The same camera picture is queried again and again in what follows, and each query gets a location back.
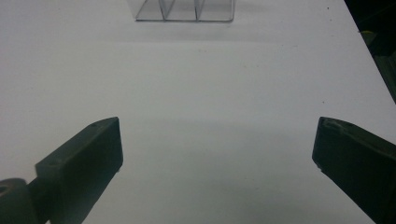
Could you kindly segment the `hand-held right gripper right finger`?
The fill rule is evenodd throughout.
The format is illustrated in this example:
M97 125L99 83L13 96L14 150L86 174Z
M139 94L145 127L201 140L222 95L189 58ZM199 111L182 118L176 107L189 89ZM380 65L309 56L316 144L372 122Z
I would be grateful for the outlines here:
M396 145L321 117L312 160L375 224L396 224Z

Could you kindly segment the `clear acrylic divided organizer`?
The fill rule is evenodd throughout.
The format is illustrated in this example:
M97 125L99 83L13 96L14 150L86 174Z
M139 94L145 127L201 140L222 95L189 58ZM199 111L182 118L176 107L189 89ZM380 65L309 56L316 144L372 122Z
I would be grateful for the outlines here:
M236 0L126 0L136 21L232 22Z

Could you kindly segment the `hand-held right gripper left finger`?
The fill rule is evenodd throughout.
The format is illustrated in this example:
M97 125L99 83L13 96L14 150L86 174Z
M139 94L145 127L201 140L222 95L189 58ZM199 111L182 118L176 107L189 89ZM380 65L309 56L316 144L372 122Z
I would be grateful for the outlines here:
M35 165L38 222L81 224L123 163L120 121L96 121Z

